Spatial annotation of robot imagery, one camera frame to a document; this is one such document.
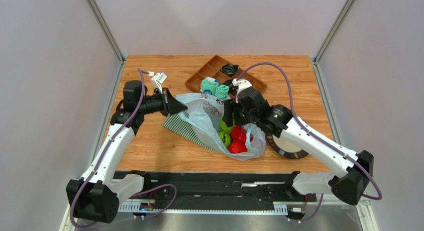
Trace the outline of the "green custard apple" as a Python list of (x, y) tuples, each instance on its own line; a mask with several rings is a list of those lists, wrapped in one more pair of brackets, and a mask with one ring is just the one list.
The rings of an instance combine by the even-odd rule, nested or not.
[(223, 117), (224, 115), (221, 116), (221, 120), (219, 121), (219, 126), (221, 128), (221, 131), (227, 134), (231, 134), (234, 126), (227, 126), (226, 123), (223, 121)]

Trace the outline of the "red bell pepper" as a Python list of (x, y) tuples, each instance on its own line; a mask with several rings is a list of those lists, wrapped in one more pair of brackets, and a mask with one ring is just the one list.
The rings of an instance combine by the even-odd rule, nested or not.
[(245, 143), (247, 140), (247, 131), (243, 127), (236, 125), (232, 128), (230, 137), (233, 141)]

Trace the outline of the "green watermelon toy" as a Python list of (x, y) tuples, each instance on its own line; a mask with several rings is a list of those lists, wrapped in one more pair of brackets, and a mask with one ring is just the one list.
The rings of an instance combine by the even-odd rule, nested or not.
[(218, 135), (222, 141), (222, 143), (225, 145), (226, 148), (228, 148), (230, 146), (230, 144), (232, 143), (232, 139), (230, 137), (230, 135), (224, 131), (220, 131), (218, 132)]

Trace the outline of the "light blue printed plastic bag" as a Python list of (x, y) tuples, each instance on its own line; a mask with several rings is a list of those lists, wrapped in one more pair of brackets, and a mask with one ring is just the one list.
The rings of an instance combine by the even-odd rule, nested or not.
[(192, 126), (194, 133), (206, 147), (240, 161), (259, 158), (264, 153), (267, 145), (265, 134), (251, 123), (242, 126), (253, 138), (245, 143), (248, 151), (238, 154), (228, 151), (218, 135), (221, 131), (219, 122), (224, 112), (223, 100), (203, 93), (178, 94), (176, 100), (188, 108), (178, 114), (179, 118)]

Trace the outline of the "orange red wrinkled fruit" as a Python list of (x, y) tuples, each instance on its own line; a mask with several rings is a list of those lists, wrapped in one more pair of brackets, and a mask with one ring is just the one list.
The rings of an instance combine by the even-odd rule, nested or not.
[(239, 141), (233, 141), (227, 149), (231, 154), (240, 154), (247, 152), (245, 144)]

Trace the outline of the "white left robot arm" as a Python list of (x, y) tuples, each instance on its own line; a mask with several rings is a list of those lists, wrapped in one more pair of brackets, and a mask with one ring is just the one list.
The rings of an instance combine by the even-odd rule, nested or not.
[(70, 221), (81, 229), (76, 219), (111, 223), (119, 206), (134, 196), (153, 192), (148, 172), (133, 170), (123, 179), (113, 183), (117, 166), (138, 130), (145, 115), (161, 113), (176, 115), (188, 108), (177, 101), (168, 88), (155, 88), (147, 95), (143, 81), (125, 83), (123, 99), (118, 103), (110, 120), (105, 141), (89, 168), (79, 179), (71, 179), (66, 186), (70, 204)]

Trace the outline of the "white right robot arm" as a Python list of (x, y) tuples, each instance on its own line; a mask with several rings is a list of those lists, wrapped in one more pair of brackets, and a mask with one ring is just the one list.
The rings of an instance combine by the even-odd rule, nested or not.
[(374, 156), (358, 153), (328, 139), (283, 105), (269, 105), (262, 94), (252, 88), (224, 101), (226, 125), (254, 124), (281, 148), (291, 143), (323, 163), (329, 172), (294, 172), (289, 182), (300, 194), (333, 194), (349, 205), (357, 205), (372, 181)]

